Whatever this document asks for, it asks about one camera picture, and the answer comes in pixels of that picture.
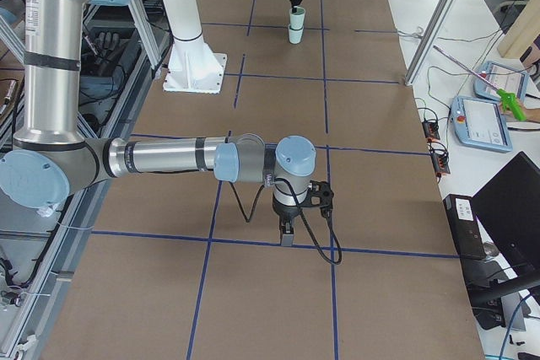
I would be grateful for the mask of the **mint green cup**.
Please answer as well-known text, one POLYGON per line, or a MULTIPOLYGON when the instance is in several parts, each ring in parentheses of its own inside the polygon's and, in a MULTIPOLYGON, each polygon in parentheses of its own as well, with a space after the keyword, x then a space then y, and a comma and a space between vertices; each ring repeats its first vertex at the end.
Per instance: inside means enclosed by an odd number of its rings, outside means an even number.
POLYGON ((292 45, 298 45, 302 40, 303 33, 304 33, 303 27, 299 29, 295 29, 291 25, 289 25, 288 26, 289 43, 292 45))
POLYGON ((305 9, 298 6, 289 10, 289 26, 292 30, 302 30, 305 22, 305 9))

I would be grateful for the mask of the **black desktop computer box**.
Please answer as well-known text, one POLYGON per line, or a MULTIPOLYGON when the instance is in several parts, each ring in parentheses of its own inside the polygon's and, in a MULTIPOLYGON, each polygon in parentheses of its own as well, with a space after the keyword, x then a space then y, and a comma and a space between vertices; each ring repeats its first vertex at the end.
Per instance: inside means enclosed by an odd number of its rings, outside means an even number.
POLYGON ((449 194, 444 200, 445 213, 457 254, 462 259, 483 261, 486 253, 473 211, 470 196, 449 194))

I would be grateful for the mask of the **orange black power strip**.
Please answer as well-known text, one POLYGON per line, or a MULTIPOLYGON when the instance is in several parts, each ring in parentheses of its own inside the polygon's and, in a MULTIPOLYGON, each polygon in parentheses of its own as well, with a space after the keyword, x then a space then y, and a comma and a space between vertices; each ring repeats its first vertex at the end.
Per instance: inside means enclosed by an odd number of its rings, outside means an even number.
POLYGON ((439 124, 438 121, 422 121, 422 128, 427 142, 439 142, 439 124))

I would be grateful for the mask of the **near blue teach pendant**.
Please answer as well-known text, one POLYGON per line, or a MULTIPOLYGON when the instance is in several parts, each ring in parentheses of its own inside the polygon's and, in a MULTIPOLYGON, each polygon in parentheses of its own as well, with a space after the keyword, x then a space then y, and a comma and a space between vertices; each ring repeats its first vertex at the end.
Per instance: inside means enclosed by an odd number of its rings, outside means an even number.
POLYGON ((459 142, 467 147, 498 153, 513 150, 505 118, 493 100, 456 96, 451 123, 459 142))

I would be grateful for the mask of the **blue teach pendant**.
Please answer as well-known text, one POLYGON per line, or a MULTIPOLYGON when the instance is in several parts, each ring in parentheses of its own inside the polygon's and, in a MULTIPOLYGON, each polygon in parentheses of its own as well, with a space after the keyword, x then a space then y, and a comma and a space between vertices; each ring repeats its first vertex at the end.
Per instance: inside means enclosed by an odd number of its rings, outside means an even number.
MULTIPOLYGON (((498 62, 487 61, 478 69, 478 73, 495 85, 497 89, 503 89, 505 92, 515 94, 520 101, 525 99, 529 79, 526 71, 508 67, 498 62)), ((488 87, 480 79, 474 81, 473 91, 479 98, 500 100, 496 90, 488 87)))
POLYGON ((451 123, 459 142, 467 147, 498 153, 513 150, 505 118, 493 100, 456 96, 451 123))

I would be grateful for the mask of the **black monitor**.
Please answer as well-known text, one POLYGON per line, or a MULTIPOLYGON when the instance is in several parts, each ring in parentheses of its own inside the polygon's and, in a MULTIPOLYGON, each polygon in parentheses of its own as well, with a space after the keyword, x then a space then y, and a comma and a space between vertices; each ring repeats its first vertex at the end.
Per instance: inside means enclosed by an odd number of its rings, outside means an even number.
POLYGON ((539 167, 524 152, 473 196, 472 209, 518 275, 539 268, 539 167))

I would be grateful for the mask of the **far blue teach pendant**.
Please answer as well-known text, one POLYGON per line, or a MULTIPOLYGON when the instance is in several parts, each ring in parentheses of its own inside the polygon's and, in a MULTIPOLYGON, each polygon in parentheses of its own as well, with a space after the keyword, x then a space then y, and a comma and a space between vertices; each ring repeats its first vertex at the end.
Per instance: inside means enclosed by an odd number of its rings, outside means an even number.
MULTIPOLYGON (((515 94, 520 101, 525 99, 529 79, 526 71, 508 67, 498 62, 487 61, 478 69, 478 73, 495 85, 497 89, 503 89, 505 92, 515 94)), ((500 100, 496 90, 488 87, 480 79, 474 81, 473 91, 479 98, 500 100)))

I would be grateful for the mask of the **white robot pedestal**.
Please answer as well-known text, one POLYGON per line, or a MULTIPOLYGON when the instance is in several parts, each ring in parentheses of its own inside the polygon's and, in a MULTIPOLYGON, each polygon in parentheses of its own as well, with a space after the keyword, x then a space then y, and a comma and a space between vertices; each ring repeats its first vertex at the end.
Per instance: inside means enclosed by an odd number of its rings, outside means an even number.
POLYGON ((219 93, 227 56, 214 53, 204 40, 197 0, 163 0, 163 3, 174 40, 164 90, 219 93))

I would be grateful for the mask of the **aluminium frame post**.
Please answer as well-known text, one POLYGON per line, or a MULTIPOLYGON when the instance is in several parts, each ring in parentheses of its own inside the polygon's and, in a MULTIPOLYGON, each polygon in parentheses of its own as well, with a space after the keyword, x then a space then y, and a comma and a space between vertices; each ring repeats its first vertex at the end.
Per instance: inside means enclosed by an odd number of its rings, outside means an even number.
POLYGON ((404 83, 412 86, 456 0, 439 0, 408 67, 404 83))

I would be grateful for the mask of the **green handled reacher grabber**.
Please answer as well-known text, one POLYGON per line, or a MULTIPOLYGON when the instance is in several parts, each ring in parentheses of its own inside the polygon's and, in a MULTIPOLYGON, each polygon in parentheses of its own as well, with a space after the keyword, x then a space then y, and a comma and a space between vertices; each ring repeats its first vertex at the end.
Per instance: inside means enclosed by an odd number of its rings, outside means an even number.
POLYGON ((433 48, 436 49, 440 54, 442 54, 443 56, 445 56, 446 58, 454 62, 457 66, 465 70, 467 73, 472 74, 475 78, 485 83, 487 87, 494 89, 500 98, 503 110, 510 110, 513 116, 518 121, 527 120, 527 115, 522 110, 521 105, 517 101, 517 97, 515 94, 505 92, 503 89, 498 88, 493 83, 491 83, 488 79, 483 77, 481 74, 474 72, 472 69, 468 68, 466 65, 459 62, 455 57, 451 56, 449 53, 442 50, 437 45, 433 45, 433 48))

